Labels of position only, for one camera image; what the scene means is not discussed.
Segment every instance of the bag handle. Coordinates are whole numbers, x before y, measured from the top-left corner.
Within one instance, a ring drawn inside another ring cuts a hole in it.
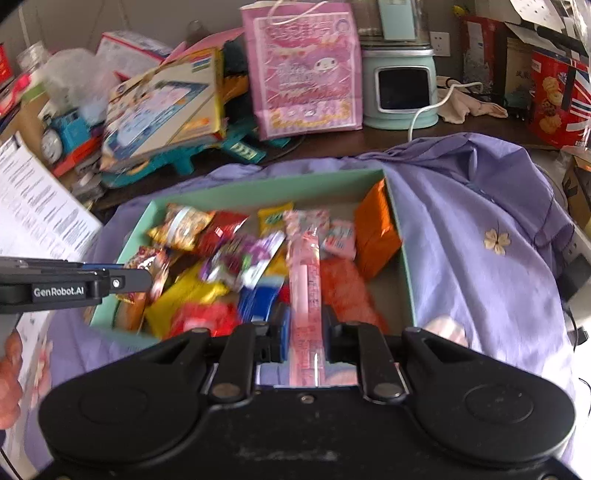
[[[277,7],[280,6],[284,1],[285,0],[277,0],[277,2],[275,2],[275,5],[273,5],[271,7],[271,9],[269,10],[269,13],[267,13],[267,18],[272,17],[273,14],[275,13],[275,10],[277,10]],[[324,5],[324,4],[327,4],[327,3],[328,2],[320,2],[318,4],[315,4],[313,7],[310,7],[307,11],[302,12],[299,15],[296,15],[293,18],[289,18],[289,19],[284,20],[284,21],[281,21],[281,22],[274,22],[273,20],[271,20],[271,25],[286,25],[288,23],[294,22],[296,20],[299,20],[300,18],[305,17],[309,13],[312,13],[314,10],[316,10],[321,5]]]

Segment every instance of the blue snack package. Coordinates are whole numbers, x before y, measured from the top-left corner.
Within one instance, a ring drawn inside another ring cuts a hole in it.
[[[254,288],[240,290],[238,315],[243,322],[268,322],[271,307],[283,285],[279,276],[263,277]]]

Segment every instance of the pink paper bag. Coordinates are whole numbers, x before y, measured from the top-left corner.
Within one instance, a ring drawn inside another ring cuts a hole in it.
[[[241,8],[262,140],[361,128],[361,50],[351,7],[328,2],[306,13],[315,5],[282,4],[272,17],[272,7]]]

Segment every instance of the plastic bag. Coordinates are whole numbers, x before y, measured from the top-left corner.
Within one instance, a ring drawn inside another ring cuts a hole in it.
[[[43,83],[59,114],[78,109],[93,126],[105,121],[109,94],[119,80],[88,50],[74,48],[59,51],[47,60]]]

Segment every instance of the cardboard box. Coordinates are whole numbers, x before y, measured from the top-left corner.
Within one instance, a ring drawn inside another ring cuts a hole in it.
[[[122,80],[156,68],[173,49],[135,32],[103,33],[96,56],[111,65]]]
[[[222,58],[201,50],[119,85],[111,94],[100,168],[118,173],[176,147],[225,137]]]
[[[527,109],[530,102],[531,46],[503,22],[462,17],[463,83],[482,82],[489,101]]]
[[[569,203],[569,214],[591,238],[591,163],[573,156],[562,186]]]
[[[251,214],[242,227],[246,231],[258,233],[256,211],[263,207],[295,202],[296,208],[328,208],[333,218],[353,219],[357,205],[369,190],[384,178],[382,170],[342,170],[333,173],[305,174],[276,179],[242,181],[181,195],[159,198],[146,208],[138,224],[131,232],[117,263],[127,262],[141,245],[149,245],[151,239],[146,235],[149,228],[160,224],[165,216],[167,203],[194,206],[201,210],[234,210]],[[392,218],[397,214],[392,201]],[[406,326],[414,324],[410,278],[406,271],[405,246],[368,283],[374,298],[375,307],[388,322],[390,333],[400,333]],[[104,329],[108,335],[136,346],[148,346],[156,338],[135,335],[120,330],[112,330],[118,301],[111,295],[99,305],[91,326]]]

